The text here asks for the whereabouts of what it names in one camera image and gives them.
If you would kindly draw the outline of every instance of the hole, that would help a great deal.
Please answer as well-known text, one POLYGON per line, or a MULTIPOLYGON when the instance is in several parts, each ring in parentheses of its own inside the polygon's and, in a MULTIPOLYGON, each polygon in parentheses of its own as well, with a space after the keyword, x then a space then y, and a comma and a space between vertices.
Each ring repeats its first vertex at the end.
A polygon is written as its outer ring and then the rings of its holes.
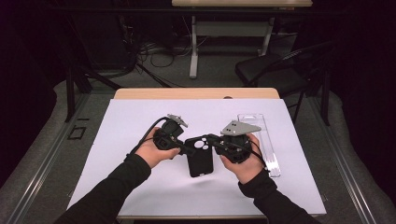
POLYGON ((203 141, 196 141, 195 143, 194 143, 194 147, 196 147, 196 148, 201 148, 201 147, 203 147, 205 145, 205 143, 203 142, 203 141))

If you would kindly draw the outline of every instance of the wooden table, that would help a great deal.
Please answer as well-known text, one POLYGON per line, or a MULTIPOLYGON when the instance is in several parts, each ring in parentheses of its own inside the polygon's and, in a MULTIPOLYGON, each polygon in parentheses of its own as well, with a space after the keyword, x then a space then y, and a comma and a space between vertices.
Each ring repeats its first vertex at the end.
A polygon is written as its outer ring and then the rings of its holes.
POLYGON ((175 7, 311 7, 311 0, 172 0, 175 7))
POLYGON ((114 99, 279 99, 273 88, 148 88, 119 89, 114 99))
MULTIPOLYGON (((311 7, 311 0, 172 0, 174 7, 311 7)), ((191 20, 190 78, 197 78, 198 35, 214 36, 262 36, 259 56, 265 55, 274 27, 274 19, 267 21, 198 21, 191 20)))
MULTIPOLYGON (((166 113, 180 115, 189 123, 180 140, 216 134, 237 115, 262 114, 271 136, 267 142, 276 150, 281 169, 275 178, 279 190, 313 216, 326 213, 288 109, 271 88, 119 89, 110 101, 69 206, 106 178, 141 133, 166 113)), ((161 162, 128 196, 118 218, 264 218, 252 199, 240 192, 236 177, 218 156, 214 155, 213 162, 212 174, 196 178, 189 175, 186 156, 161 162)))

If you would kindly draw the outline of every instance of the black sleeve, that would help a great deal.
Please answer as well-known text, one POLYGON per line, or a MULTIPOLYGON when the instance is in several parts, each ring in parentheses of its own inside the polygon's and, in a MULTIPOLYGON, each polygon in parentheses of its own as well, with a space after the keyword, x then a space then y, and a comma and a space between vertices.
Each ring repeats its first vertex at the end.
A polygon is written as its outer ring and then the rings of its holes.
POLYGON ((254 198, 254 205, 267 216, 271 224, 314 224, 319 223, 306 211, 277 190, 276 183, 267 171, 262 170, 245 185, 238 183, 242 193, 254 198))
POLYGON ((128 195, 151 174, 138 155, 128 155, 106 179, 72 205, 55 223, 113 223, 128 195))

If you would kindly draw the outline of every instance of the black mechanical part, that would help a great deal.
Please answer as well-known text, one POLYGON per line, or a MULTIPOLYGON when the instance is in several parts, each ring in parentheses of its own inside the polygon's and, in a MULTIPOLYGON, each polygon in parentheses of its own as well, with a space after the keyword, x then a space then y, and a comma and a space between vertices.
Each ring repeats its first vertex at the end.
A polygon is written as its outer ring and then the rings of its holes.
POLYGON ((194 156, 187 157, 191 177, 213 173, 212 146, 207 142, 205 135, 189 138, 184 142, 184 145, 195 148, 194 156))
POLYGON ((247 135, 223 135, 220 139, 220 142, 213 142, 216 153, 225 156, 230 162, 241 163, 250 156, 252 148, 247 135))
POLYGON ((160 150, 169 150, 171 148, 179 147, 180 155, 186 154, 192 156, 195 153, 193 148, 185 147, 183 142, 177 138, 183 133, 183 129, 173 119, 168 119, 161 129, 154 133, 154 144, 160 150))

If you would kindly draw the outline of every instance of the white table surface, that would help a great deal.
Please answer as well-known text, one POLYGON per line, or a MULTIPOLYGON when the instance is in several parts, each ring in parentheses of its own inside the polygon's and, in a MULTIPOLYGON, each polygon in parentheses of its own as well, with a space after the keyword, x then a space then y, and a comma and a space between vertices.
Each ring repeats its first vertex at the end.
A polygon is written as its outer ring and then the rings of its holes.
MULTIPOLYGON (((280 99, 111 100, 69 206, 106 178, 151 124, 167 114, 181 116, 189 128, 179 137, 219 132, 238 114, 263 114, 279 162, 278 190, 311 215, 326 214, 301 144, 280 99)), ((163 161, 129 195, 119 217, 262 217, 237 186, 237 179, 214 154, 214 172, 192 178, 186 155, 163 161)))

